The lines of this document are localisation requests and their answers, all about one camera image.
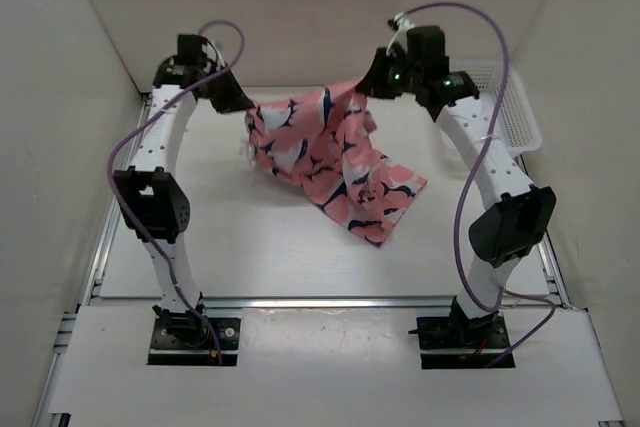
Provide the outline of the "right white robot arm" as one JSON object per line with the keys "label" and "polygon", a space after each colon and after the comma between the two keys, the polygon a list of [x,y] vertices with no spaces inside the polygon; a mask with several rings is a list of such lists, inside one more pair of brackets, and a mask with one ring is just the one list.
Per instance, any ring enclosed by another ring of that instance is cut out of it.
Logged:
{"label": "right white robot arm", "polygon": [[463,189],[478,189],[484,211],[468,228],[473,260],[461,272],[463,288],[451,306],[457,316],[449,322],[452,340],[470,347],[499,310],[513,270],[542,240],[556,196],[537,187],[495,136],[478,87],[468,73],[450,69],[443,30],[407,19],[390,26],[392,39],[377,49],[357,90],[377,99],[413,95],[468,167]]}

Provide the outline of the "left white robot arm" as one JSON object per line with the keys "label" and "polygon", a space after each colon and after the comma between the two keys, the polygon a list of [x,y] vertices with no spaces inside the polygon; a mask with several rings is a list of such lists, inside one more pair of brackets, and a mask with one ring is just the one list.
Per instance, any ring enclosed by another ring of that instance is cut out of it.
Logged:
{"label": "left white robot arm", "polygon": [[210,324],[186,254],[183,234],[191,210],[175,169],[187,123],[201,100],[220,114],[252,105],[214,44],[202,35],[181,34],[176,54],[157,69],[138,149],[127,167],[111,175],[125,223],[152,258],[162,297],[154,311],[188,347],[206,342]]}

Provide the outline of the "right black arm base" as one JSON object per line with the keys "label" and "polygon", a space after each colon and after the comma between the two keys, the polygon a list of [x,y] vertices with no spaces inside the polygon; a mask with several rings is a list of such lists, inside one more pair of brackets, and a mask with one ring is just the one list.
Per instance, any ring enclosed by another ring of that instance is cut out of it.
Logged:
{"label": "right black arm base", "polygon": [[504,317],[493,313],[469,319],[456,299],[446,316],[417,317],[408,334],[418,339],[422,370],[516,367]]}

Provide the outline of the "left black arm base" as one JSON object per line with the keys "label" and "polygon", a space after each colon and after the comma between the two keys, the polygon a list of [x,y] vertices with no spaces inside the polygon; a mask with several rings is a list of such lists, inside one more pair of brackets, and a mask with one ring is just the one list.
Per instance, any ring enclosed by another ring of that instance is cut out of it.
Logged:
{"label": "left black arm base", "polygon": [[209,317],[217,343],[202,321],[191,312],[173,313],[154,306],[153,331],[147,355],[151,366],[237,365],[241,318]]}

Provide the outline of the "pink patterned shorts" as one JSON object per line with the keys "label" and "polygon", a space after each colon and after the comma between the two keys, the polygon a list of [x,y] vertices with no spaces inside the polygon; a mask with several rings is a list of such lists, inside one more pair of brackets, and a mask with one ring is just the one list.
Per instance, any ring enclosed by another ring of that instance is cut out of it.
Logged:
{"label": "pink patterned shorts", "polygon": [[257,103],[245,125],[258,166],[374,246],[386,242],[427,184],[373,146],[377,124],[352,82]]}

